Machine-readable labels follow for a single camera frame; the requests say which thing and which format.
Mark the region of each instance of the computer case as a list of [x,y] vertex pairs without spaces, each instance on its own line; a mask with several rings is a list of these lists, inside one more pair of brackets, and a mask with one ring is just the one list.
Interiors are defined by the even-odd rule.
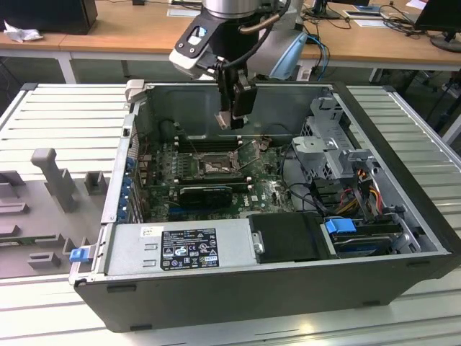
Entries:
[[97,18],[94,0],[2,0],[0,25],[4,21],[21,29],[85,35]]

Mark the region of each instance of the blue drive latch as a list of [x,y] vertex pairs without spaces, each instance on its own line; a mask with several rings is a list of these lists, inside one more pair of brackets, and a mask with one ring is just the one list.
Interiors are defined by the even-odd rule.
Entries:
[[329,234],[357,232],[354,222],[350,218],[331,218],[325,222],[325,227]]

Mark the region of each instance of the desk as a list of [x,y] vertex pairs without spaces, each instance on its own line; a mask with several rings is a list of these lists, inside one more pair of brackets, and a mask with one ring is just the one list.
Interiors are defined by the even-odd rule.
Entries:
[[[395,2],[407,12],[418,12],[405,6],[406,0]],[[342,11],[348,6],[331,4],[331,7]],[[45,34],[43,41],[24,44],[2,37],[0,56],[55,58],[66,82],[75,83],[73,59],[167,61],[174,44],[191,22],[190,18],[167,17],[166,4],[132,6],[130,1],[117,4],[97,1],[97,9],[97,23],[88,35]],[[341,30],[327,21],[320,23],[322,41],[331,51],[330,66],[438,71],[461,68],[460,54],[434,47],[427,37],[417,40],[388,28],[360,27],[354,21],[351,26],[351,30]],[[308,28],[315,32],[309,23]],[[319,55],[315,45],[306,45],[301,60],[303,68],[310,69]]]

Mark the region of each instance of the paper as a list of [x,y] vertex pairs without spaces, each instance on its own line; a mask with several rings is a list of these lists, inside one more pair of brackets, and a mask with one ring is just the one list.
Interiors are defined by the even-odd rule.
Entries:
[[168,17],[196,17],[200,11],[194,9],[169,9],[166,12]]
[[411,0],[406,4],[406,6],[414,7],[416,9],[423,9],[426,6],[426,3],[422,2],[421,0]]
[[361,27],[388,27],[382,20],[356,19],[355,22]]
[[19,29],[17,27],[12,27],[7,22],[5,22],[5,30],[3,33],[8,36],[10,40],[23,43],[24,41],[40,40],[43,36],[40,36],[40,33],[36,29]]

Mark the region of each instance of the red wire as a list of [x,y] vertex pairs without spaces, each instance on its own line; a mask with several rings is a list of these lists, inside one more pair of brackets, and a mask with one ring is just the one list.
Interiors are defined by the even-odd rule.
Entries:
[[344,201],[343,198],[346,195],[347,192],[352,191],[352,189],[346,189],[342,194],[341,194],[341,203],[339,205],[343,205]]

